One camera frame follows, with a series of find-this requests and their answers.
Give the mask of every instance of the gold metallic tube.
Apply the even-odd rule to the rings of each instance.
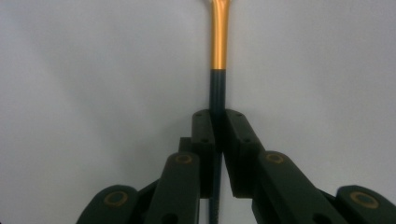
[[[231,0],[212,0],[212,69],[226,68],[230,2]]]

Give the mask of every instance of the white wall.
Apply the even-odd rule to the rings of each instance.
[[[232,2],[227,106],[320,189],[396,203],[396,2]],[[0,222],[74,223],[207,108],[209,4],[0,2]],[[255,223],[223,179],[220,223]]]

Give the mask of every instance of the white background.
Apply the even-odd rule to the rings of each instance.
[[[0,2],[2,224],[75,223],[101,189],[161,175],[208,106],[209,6]],[[227,107],[330,194],[358,184],[396,203],[395,11],[232,2]],[[220,209],[220,223],[255,223],[226,172]]]

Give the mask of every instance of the black plastic part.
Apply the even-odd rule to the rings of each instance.
[[[201,110],[192,115],[191,152],[200,158],[201,198],[210,198],[213,194],[215,135],[209,110]]]
[[[199,158],[190,152],[171,155],[151,200],[146,224],[198,223]]]
[[[337,208],[351,224],[394,224],[396,207],[380,194],[359,186],[341,187]]]
[[[276,210],[271,204],[268,195],[264,192],[261,184],[255,188],[254,200],[251,208],[258,224],[280,224]]]
[[[225,111],[225,78],[225,69],[210,70],[209,110],[213,120],[220,120]]]
[[[139,190],[137,207],[135,211],[137,212],[138,221],[136,223],[143,223],[146,219],[147,211],[149,210],[149,205],[152,200],[152,196],[154,195],[155,189],[157,188],[158,180],[153,183],[147,185],[145,188]]]
[[[264,147],[243,114],[226,110],[224,126],[223,153],[233,196],[252,198],[257,157]]]
[[[103,189],[84,209],[77,224],[129,224],[136,223],[137,191],[116,185]]]
[[[266,197],[255,195],[253,201],[267,206],[270,203],[280,223],[347,224],[286,155],[273,151],[262,152],[258,171],[261,184],[258,188],[262,188],[259,192],[265,192]],[[255,217],[264,217],[261,213],[265,211],[256,210]]]
[[[225,69],[210,70],[209,111],[217,141],[217,146],[215,148],[217,153],[214,155],[213,189],[212,197],[209,199],[209,224],[219,223],[219,196],[222,164],[222,147],[219,145],[219,138],[222,135],[222,123],[224,121],[225,112],[225,78]]]

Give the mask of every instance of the screw hole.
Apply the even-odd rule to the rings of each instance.
[[[326,217],[322,214],[314,214],[313,219],[314,219],[315,223],[318,223],[318,224],[332,224],[332,221],[328,217]]]
[[[168,213],[162,218],[163,224],[177,224],[178,218],[176,214]]]

